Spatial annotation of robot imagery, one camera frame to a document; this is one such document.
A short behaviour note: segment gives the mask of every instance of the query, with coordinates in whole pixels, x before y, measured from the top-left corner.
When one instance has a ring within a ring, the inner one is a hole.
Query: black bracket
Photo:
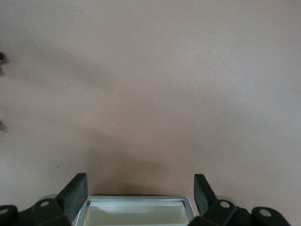
[[[228,200],[218,200],[203,174],[194,176],[194,200],[200,216],[188,226],[290,226],[274,209],[256,207],[250,214]]]
[[[87,197],[87,175],[78,173],[54,199],[38,201],[22,212],[13,205],[0,206],[0,226],[71,226]]]

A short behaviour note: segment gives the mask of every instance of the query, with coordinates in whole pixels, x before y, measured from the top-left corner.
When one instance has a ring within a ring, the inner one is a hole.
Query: wall
[[[1,0],[0,204],[217,194],[301,221],[301,2]]]

